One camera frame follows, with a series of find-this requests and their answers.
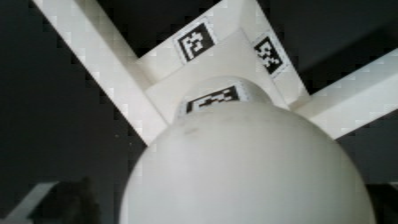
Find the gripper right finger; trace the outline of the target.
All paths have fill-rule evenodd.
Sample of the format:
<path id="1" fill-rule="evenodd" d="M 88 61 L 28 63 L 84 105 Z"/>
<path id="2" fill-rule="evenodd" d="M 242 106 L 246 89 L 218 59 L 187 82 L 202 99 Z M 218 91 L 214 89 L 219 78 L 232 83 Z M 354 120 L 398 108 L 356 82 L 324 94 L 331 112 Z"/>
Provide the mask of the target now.
<path id="1" fill-rule="evenodd" d="M 398 182 L 367 185 L 378 224 L 398 224 Z"/>

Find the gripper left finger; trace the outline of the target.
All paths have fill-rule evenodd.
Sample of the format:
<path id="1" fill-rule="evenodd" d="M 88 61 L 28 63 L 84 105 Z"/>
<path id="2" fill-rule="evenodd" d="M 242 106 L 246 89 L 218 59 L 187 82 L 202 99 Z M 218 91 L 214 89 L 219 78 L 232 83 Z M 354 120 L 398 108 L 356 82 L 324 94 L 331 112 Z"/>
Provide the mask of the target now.
<path id="1" fill-rule="evenodd" d="M 102 224 L 91 179 L 38 183 L 0 224 Z"/>

